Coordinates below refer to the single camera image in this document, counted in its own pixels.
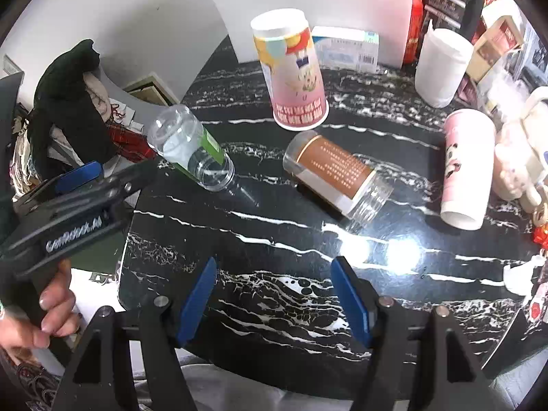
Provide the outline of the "clear jar green label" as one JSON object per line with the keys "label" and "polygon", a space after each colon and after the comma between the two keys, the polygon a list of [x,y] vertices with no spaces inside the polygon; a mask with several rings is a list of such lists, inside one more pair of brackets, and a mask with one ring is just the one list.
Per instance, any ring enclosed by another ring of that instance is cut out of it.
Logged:
{"label": "clear jar green label", "polygon": [[162,111],[147,132],[149,146],[200,187],[219,192],[233,180],[231,158],[186,105]]}

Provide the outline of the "pink panda paper cup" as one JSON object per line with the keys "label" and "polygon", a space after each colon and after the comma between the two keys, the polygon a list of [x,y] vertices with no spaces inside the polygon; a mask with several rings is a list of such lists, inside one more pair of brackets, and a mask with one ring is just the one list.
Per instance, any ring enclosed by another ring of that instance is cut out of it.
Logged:
{"label": "pink panda paper cup", "polygon": [[479,230],[491,190],[496,129],[478,110],[456,110],[445,128],[445,169],[440,217],[448,225]]}

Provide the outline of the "colourful balloon paper cup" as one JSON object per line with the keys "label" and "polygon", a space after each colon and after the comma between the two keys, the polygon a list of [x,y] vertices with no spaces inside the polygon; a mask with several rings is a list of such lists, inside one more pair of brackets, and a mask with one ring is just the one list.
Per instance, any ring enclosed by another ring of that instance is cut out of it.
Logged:
{"label": "colourful balloon paper cup", "polygon": [[275,122],[290,131],[320,125],[329,105],[305,13],[269,10],[254,17],[251,28]]}

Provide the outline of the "red tasselled scarf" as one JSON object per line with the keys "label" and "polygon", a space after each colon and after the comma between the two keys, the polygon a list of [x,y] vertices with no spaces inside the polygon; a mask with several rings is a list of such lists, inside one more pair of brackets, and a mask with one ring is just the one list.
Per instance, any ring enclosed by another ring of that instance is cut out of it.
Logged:
{"label": "red tasselled scarf", "polygon": [[146,136],[124,128],[118,123],[108,122],[108,132],[117,153],[128,161],[152,160],[156,152],[149,146]]}

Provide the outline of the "pile of dark clothes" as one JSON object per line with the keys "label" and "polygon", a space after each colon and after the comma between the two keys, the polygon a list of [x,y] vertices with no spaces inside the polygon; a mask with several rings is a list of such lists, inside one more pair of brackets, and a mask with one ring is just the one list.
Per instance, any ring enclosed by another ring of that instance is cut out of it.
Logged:
{"label": "pile of dark clothes", "polygon": [[106,163],[116,155],[108,127],[86,91],[84,74],[98,69],[94,41],[85,39],[58,56],[43,73],[34,93],[27,137],[37,174],[43,180],[62,174],[48,156],[51,129],[60,128],[78,158]]}

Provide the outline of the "clear jar brown label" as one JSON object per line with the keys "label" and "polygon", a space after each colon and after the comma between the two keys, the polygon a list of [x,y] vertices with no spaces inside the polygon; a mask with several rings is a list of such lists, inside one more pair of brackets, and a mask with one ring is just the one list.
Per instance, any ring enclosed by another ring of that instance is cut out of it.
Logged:
{"label": "clear jar brown label", "polygon": [[362,227],[369,225],[393,191],[375,170],[314,130],[292,139],[282,166],[298,183]]}

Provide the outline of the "crumpled white tissue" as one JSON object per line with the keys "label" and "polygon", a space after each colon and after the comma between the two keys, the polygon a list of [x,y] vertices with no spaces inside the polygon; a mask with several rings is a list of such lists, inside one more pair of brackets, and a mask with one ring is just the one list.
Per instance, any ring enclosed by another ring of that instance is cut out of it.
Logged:
{"label": "crumpled white tissue", "polygon": [[533,283],[531,281],[536,268],[544,266],[545,257],[536,254],[531,260],[521,265],[512,267],[507,265],[503,268],[502,279],[505,288],[518,296],[527,297],[531,294]]}

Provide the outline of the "red snack packet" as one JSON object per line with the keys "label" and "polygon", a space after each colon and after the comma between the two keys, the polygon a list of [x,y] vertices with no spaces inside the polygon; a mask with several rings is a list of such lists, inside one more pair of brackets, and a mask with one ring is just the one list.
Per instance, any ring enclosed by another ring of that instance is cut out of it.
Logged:
{"label": "red snack packet", "polygon": [[539,244],[544,250],[548,249],[548,224],[536,226],[532,234],[534,243]]}

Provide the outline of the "white medicine box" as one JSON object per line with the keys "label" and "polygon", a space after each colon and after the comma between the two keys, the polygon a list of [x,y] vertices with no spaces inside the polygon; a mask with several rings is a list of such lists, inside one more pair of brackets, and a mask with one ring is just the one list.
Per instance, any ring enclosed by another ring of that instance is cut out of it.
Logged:
{"label": "white medicine box", "polygon": [[315,26],[311,36],[322,67],[366,73],[378,71],[380,39],[377,33]]}

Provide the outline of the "cardboard gift box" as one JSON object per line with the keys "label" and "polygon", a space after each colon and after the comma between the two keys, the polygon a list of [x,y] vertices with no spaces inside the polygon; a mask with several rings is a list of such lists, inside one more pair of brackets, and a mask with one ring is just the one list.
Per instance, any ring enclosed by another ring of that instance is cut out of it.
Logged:
{"label": "cardboard gift box", "polygon": [[522,47],[523,43],[523,36],[513,18],[501,16],[476,41],[467,75],[475,83],[480,82],[500,58],[508,51]]}

